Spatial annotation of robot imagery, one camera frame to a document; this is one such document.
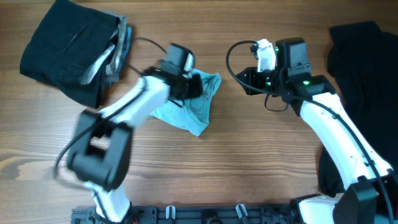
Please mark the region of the light blue t-shirt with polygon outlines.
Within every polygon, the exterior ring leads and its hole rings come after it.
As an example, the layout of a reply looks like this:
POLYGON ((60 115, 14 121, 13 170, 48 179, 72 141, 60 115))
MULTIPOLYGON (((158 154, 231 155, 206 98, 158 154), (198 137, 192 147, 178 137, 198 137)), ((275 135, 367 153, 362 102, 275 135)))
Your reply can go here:
POLYGON ((150 115, 199 137, 209 125, 211 101, 222 79, 219 73, 205 73, 197 69, 193 70, 193 74, 199 75, 202 80, 203 94, 200 97, 185 100, 181 107, 168 101, 150 115))

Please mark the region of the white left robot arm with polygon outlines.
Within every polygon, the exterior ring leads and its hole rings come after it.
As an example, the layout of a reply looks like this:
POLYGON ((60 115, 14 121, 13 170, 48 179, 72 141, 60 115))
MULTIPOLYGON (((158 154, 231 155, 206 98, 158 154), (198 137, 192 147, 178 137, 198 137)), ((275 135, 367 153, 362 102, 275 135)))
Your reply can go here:
POLYGON ((68 145, 67 167, 90 190, 95 206, 72 211, 72 223, 137 223, 124 191, 133 134, 170 98, 203 93, 199 74, 173 74, 148 68, 119 101, 97 112, 84 110, 68 145))

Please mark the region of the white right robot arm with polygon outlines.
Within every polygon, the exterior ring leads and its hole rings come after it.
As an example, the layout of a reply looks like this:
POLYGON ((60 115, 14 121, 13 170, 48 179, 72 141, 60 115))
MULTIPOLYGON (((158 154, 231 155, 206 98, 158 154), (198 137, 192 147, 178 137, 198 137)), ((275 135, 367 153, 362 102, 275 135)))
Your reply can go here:
POLYGON ((301 38, 249 42, 256 67, 235 75, 248 95, 281 97, 317 134, 336 166, 344 192, 290 203, 289 223, 396 223, 397 174, 367 142, 333 85, 312 75, 301 38))

